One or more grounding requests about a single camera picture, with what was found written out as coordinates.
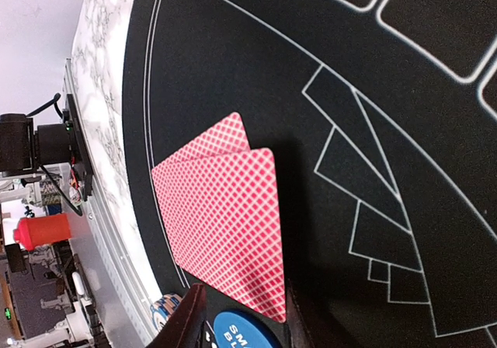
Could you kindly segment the red playing card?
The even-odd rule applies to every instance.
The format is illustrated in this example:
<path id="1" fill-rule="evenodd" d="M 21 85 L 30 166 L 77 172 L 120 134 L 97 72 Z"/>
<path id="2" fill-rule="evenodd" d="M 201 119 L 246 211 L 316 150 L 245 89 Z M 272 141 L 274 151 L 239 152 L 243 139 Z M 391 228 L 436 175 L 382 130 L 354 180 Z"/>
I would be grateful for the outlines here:
<path id="1" fill-rule="evenodd" d="M 233 112 L 170 155 L 165 164 L 248 151 L 249 140 L 239 113 Z"/>
<path id="2" fill-rule="evenodd" d="M 276 322 L 286 297 L 280 209 L 268 148 L 163 162 L 152 170 L 176 263 Z"/>

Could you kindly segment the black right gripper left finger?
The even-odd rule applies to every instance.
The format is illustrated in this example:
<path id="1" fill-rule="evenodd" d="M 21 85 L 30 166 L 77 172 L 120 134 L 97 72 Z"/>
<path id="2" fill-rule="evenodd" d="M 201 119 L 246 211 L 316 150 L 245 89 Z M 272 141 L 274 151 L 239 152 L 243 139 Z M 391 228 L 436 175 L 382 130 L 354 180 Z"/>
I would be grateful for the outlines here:
<path id="1" fill-rule="evenodd" d="M 148 347 L 201 347 L 206 317 L 206 287 L 203 284 L 193 284 Z"/>

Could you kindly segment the blue small blind button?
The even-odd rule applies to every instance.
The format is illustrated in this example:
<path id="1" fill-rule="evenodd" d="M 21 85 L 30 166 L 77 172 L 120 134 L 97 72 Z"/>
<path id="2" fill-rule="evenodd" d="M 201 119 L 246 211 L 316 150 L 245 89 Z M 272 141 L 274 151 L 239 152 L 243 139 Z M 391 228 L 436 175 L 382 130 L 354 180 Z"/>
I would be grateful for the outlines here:
<path id="1" fill-rule="evenodd" d="M 219 313 L 214 319 L 214 335 L 219 347 L 277 348 L 281 344 L 259 320 L 239 310 Z"/>

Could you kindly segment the white red poker chip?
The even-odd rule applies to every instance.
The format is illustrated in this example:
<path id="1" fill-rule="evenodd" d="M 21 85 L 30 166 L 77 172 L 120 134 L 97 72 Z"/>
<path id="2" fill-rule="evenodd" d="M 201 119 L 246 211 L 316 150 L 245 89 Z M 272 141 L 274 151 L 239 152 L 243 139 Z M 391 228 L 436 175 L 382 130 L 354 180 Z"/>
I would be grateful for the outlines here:
<path id="1" fill-rule="evenodd" d="M 178 294 L 165 294 L 150 306 L 151 319 L 157 332 L 160 332 L 179 307 L 182 297 Z"/>

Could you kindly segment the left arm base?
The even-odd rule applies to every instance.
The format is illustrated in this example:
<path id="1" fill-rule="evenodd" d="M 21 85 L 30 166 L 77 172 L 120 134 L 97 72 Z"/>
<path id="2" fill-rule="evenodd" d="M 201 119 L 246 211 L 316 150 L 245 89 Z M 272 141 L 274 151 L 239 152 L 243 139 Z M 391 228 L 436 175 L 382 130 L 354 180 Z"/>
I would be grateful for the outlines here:
<path id="1" fill-rule="evenodd" d="M 42 172 L 48 179 L 49 165 L 67 163 L 80 186 L 82 200 L 92 195 L 93 167 L 78 116 L 75 97 L 66 95 L 66 107 L 60 109 L 61 94 L 29 114 L 1 115 L 1 171 L 19 178 Z M 53 107 L 61 118 L 59 124 L 34 126 L 33 118 Z"/>

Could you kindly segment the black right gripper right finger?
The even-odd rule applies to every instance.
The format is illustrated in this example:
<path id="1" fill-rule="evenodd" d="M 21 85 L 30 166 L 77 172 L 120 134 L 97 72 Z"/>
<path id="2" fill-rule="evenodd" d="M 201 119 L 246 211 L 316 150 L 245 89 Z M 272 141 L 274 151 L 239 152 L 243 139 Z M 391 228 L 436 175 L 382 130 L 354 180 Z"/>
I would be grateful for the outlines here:
<path id="1" fill-rule="evenodd" d="M 286 303 L 291 347 L 361 347 L 333 316 L 319 311 L 290 281 L 286 285 Z"/>

